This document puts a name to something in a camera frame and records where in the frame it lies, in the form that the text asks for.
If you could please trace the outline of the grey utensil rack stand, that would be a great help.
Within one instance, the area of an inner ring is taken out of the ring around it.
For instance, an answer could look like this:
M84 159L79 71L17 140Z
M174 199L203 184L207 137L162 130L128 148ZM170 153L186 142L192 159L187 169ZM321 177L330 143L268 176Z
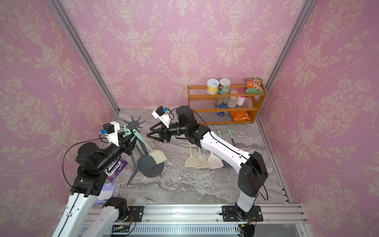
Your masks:
M138 119L134 119L131 117L131 121L124 120L124 133L125 135L132 134L133 130L137 130L138 128L142 128L141 124L145 121L141 121L141 117ZM147 150L148 144L143 139L142 135L138 133L137 137L134 137L134 139L137 139L137 145L135 145L135 148L140 153L140 158L136 162L135 158L131 155L132 163L134 166L133 174L131 175L129 181L135 177L135 175L138 172L141 172L144 176L149 178L154 178L160 175L164 169L164 162L167 160L165 154L158 150L153 150L149 148L149 152Z

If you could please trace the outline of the cream spatula mint handle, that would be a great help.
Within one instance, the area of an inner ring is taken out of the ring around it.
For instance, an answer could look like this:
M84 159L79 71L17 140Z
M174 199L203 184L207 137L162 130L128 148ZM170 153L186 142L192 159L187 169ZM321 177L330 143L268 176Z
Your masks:
M152 156L156 162L156 164L161 164L163 162L165 162L167 160L167 157L166 155L160 151L160 150L154 150L146 141L145 139L143 138L143 136L140 134L140 132L136 129L133 129L132 132L134 133L134 135L140 140L142 141L145 146L149 149L149 155Z
M209 162L201 154L201 148L199 148L198 161L200 162L199 166L194 167L195 169L209 168Z

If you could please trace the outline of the grey slotted turner mint handle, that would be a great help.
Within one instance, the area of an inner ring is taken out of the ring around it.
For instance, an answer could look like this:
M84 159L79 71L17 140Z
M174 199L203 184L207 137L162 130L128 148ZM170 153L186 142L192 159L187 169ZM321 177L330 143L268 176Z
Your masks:
M137 162L136 162L136 159L134 157L133 154L130 155L131 157L131 161L132 161L132 164L133 164L133 172L128 180L128 183L127 183L127 186L130 185L130 183L132 182L132 180L134 179L134 177L136 176L136 174L139 172L139 167L137 165Z

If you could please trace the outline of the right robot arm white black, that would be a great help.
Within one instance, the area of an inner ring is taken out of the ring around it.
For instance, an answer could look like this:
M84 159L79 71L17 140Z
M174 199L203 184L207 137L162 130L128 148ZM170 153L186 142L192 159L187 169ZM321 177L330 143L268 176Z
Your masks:
M171 111L159 106L152 111L159 122L150 128L147 137L159 142L170 142L173 136L183 135L191 144L205 149L226 163L238 173L239 198L235 213L241 221L253 220L255 201L260 189L265 185L268 171L263 156L245 152L216 135L206 124L197 122L197 113L189 106L176 108L178 121L172 122Z

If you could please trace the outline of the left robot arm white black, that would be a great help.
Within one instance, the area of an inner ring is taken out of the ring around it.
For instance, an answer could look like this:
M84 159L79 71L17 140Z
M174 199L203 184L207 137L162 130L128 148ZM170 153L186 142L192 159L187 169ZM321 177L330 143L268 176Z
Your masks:
M80 234L89 211L97 200L107 180L106 169L121 157L123 153L132 155L137 138L135 135L118 133L120 145L110 144L101 149L93 140L80 143L76 162L79 164L77 177L70 189L70 197L65 211L57 225L53 236L77 237ZM102 212L85 231L85 237L101 237L108 229L112 229L115 221L129 220L127 226L120 230L132 233L138 222L127 206L127 201L121 197L112 197L103 205Z

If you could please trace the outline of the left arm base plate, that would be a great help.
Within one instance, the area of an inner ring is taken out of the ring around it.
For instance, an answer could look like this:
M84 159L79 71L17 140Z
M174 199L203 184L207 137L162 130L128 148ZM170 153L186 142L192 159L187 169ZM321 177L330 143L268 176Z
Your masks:
M142 222L144 206L128 206L119 208L117 222Z

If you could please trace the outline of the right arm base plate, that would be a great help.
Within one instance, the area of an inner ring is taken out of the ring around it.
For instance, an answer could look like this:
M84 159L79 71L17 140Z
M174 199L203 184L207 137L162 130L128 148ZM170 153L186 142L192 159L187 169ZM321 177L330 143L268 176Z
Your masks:
M248 212L243 211L237 205L224 205L219 213L224 222L263 222L261 207L254 205Z

